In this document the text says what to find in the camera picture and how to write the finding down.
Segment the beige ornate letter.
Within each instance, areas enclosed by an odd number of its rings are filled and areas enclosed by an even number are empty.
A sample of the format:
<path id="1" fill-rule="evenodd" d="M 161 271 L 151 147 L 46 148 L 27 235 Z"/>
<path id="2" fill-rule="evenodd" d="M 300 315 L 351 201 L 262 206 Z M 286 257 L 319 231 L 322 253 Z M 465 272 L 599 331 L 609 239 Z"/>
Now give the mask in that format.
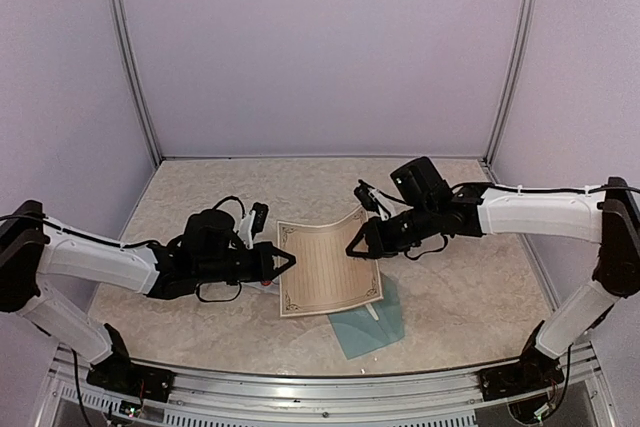
<path id="1" fill-rule="evenodd" d="M 384 298 L 378 263 L 346 255 L 367 220 L 359 207 L 327 225 L 277 223 L 278 247 L 296 257 L 279 276 L 282 318 L 333 314 Z"/>

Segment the beige lined letter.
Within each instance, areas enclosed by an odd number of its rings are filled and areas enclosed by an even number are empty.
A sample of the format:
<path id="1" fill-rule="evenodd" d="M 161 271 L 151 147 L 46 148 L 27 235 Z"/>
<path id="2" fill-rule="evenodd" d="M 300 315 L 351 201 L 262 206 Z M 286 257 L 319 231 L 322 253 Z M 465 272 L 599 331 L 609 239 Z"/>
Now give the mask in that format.
<path id="1" fill-rule="evenodd" d="M 365 305 L 365 308 L 367 310 L 367 312 L 370 314 L 370 316 L 376 321 L 378 322 L 380 320 L 380 317 L 377 313 L 377 311 L 375 310 L 375 307 L 371 304 L 371 303 L 367 303 Z"/>

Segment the teal paper envelope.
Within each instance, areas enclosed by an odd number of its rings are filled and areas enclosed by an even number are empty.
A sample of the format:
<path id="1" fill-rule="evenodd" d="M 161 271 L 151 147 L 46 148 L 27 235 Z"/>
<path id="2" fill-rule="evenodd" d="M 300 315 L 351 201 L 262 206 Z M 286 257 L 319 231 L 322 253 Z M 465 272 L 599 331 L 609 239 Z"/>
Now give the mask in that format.
<path id="1" fill-rule="evenodd" d="M 364 356 L 405 337 L 403 310 L 396 284 L 382 276 L 382 300 L 372 303 L 380 320 L 376 322 L 365 306 L 329 314 L 328 318 L 348 360 Z"/>

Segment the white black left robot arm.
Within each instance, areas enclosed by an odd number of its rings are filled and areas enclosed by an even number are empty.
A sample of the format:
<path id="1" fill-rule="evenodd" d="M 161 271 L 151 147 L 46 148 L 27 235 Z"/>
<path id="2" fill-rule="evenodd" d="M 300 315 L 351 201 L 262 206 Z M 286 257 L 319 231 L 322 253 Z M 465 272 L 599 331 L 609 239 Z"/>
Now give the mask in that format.
<path id="1" fill-rule="evenodd" d="M 140 371 L 118 331 L 88 317 L 48 277 L 109 284 L 159 300 L 199 295 L 206 284 L 272 281 L 296 258 L 256 241 L 267 215 L 267 205 L 256 203 L 236 221 L 215 205 L 192 214 L 167 244 L 126 244 L 58 225 L 40 202 L 26 201 L 1 219 L 1 310 L 71 347 L 118 391 L 133 390 Z"/>

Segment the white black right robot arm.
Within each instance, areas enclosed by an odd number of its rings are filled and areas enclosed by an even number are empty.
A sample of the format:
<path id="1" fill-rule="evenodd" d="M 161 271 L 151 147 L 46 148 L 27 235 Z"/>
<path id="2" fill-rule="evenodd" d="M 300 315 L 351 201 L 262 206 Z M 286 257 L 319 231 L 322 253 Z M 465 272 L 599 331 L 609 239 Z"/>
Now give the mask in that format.
<path id="1" fill-rule="evenodd" d="M 546 379 L 551 365 L 573 342 L 597 326 L 621 299 L 639 291 L 639 208 L 635 188 L 619 177 L 600 186 L 524 188 L 491 182 L 450 186 L 427 157 L 390 175 L 406 210 L 394 214 L 385 194 L 365 181 L 354 193 L 373 213 L 345 252 L 378 260 L 408 255 L 439 235 L 482 237 L 530 234 L 573 238 L 599 247 L 592 277 L 534 331 L 513 366 L 511 380 L 523 391 Z"/>

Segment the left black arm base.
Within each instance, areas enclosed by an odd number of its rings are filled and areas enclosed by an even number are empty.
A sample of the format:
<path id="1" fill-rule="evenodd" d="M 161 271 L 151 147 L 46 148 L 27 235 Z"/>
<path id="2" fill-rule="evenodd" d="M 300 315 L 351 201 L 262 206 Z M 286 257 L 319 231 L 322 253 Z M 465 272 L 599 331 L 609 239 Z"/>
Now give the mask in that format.
<path id="1" fill-rule="evenodd" d="M 168 401 L 174 380 L 175 373 L 167 369 L 116 361 L 92 366 L 87 375 L 89 385 L 162 403 Z"/>

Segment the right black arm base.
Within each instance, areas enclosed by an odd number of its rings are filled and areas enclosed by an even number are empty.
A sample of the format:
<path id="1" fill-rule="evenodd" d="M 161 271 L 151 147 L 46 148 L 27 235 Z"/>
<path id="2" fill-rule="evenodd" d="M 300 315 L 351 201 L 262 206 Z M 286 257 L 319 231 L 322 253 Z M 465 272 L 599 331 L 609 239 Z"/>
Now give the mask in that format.
<path id="1" fill-rule="evenodd" d="M 559 366 L 539 367 L 521 362 L 481 369 L 477 376 L 485 402 L 545 389 L 565 381 Z"/>

